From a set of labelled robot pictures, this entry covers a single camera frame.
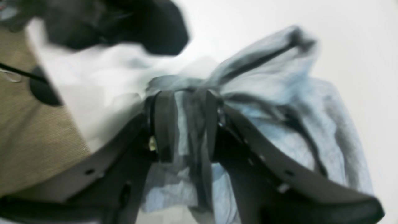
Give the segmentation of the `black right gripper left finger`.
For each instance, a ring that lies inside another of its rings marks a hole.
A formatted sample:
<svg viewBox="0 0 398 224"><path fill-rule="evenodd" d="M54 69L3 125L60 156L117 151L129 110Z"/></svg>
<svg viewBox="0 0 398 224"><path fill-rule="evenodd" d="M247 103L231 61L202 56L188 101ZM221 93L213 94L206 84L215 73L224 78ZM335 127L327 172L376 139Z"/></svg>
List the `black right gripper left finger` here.
<svg viewBox="0 0 398 224"><path fill-rule="evenodd" d="M148 171L172 162L173 91L140 103L105 146L60 174L1 197L1 218L17 224L134 224Z"/></svg>

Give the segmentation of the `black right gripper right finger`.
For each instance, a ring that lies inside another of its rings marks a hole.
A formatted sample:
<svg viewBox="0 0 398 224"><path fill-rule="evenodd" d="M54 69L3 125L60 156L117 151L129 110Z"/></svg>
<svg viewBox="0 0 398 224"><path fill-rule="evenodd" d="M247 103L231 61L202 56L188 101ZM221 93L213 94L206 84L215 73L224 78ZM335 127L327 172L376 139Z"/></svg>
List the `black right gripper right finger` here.
<svg viewBox="0 0 398 224"><path fill-rule="evenodd" d="M376 197L336 184L276 148L239 111L207 90L209 159L227 171L243 224L376 224Z"/></svg>

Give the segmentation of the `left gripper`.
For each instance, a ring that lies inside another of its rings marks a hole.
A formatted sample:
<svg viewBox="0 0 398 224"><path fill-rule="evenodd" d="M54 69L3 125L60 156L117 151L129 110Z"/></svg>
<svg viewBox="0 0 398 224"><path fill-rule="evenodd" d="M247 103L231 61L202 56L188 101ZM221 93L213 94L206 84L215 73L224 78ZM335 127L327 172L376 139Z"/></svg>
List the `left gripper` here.
<svg viewBox="0 0 398 224"><path fill-rule="evenodd" d="M98 44L141 44L155 55L179 55L189 42L179 8L171 0L2 0L1 25L23 30L44 22L52 44L83 50Z"/></svg>

